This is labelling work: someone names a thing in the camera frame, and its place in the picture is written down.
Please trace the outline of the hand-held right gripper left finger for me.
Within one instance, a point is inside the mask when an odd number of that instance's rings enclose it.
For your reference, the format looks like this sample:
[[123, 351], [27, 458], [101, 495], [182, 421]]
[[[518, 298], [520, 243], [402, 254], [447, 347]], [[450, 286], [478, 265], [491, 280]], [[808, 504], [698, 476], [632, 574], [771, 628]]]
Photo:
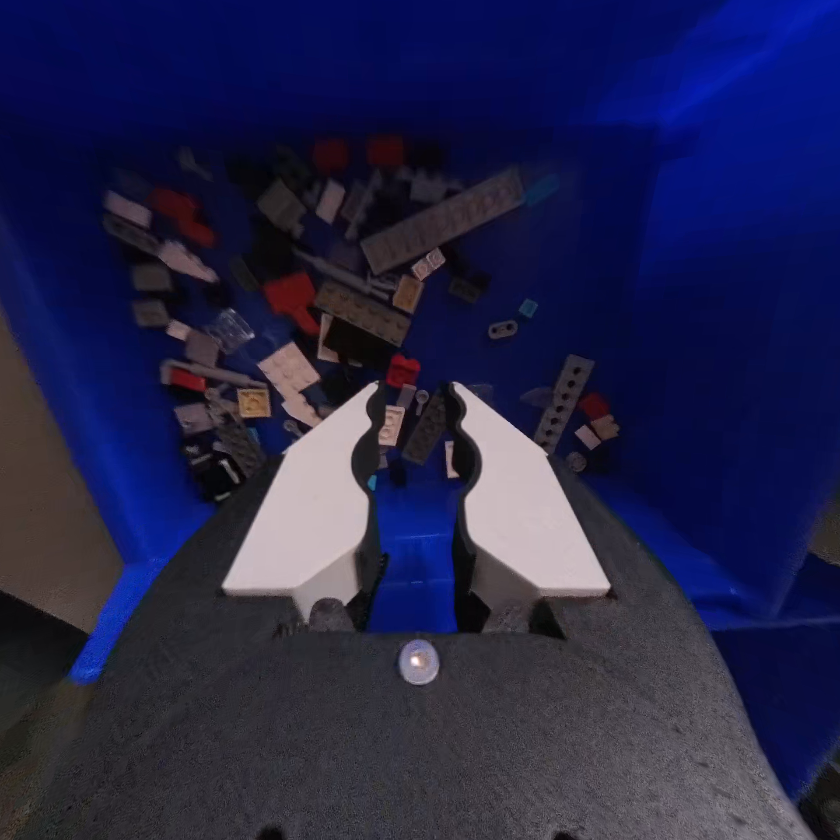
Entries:
[[290, 598], [302, 618], [322, 599], [372, 600], [383, 552], [370, 479], [380, 462], [386, 386], [363, 387], [283, 455], [222, 590]]

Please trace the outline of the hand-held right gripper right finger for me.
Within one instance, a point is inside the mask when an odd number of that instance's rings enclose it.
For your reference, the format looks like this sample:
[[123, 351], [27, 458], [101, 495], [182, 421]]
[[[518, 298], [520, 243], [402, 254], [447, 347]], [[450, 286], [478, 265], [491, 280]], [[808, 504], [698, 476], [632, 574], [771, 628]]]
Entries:
[[458, 382], [445, 389], [445, 416], [461, 481], [452, 549], [457, 617], [606, 597], [612, 585], [541, 447]]

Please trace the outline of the narrow blue plastic bin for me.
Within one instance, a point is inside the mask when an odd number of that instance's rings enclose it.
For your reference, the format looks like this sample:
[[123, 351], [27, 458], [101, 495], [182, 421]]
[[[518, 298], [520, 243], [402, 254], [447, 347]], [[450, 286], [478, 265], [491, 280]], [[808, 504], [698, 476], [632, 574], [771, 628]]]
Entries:
[[838, 482], [838, 2], [2, 2], [2, 296], [126, 563], [205, 510], [166, 452], [99, 167], [165, 148], [437, 136], [579, 172], [511, 216], [513, 406], [593, 353], [624, 423], [599, 488], [687, 588], [791, 797], [838, 745], [838, 584], [805, 547]]

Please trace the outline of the pile of grey and red bricks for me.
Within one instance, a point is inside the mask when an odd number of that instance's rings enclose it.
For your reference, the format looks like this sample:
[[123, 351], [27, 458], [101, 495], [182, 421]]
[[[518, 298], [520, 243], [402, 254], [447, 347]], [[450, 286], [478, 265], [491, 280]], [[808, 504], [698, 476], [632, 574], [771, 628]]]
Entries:
[[98, 154], [109, 164], [102, 225], [133, 283], [135, 321], [169, 339], [121, 337], [110, 381], [111, 483], [128, 498], [186, 504], [187, 476], [223, 502], [264, 461], [245, 434], [286, 419], [321, 423], [393, 354], [420, 361], [416, 387], [392, 391], [382, 449], [392, 481], [421, 466], [444, 433], [442, 388], [461, 380], [548, 455], [617, 434], [587, 385], [634, 266], [648, 167], [604, 136], [563, 138], [550, 155], [463, 183], [438, 164], [376, 154], [363, 180], [347, 147], [315, 175], [292, 150], [226, 154], [214, 173], [162, 152]]

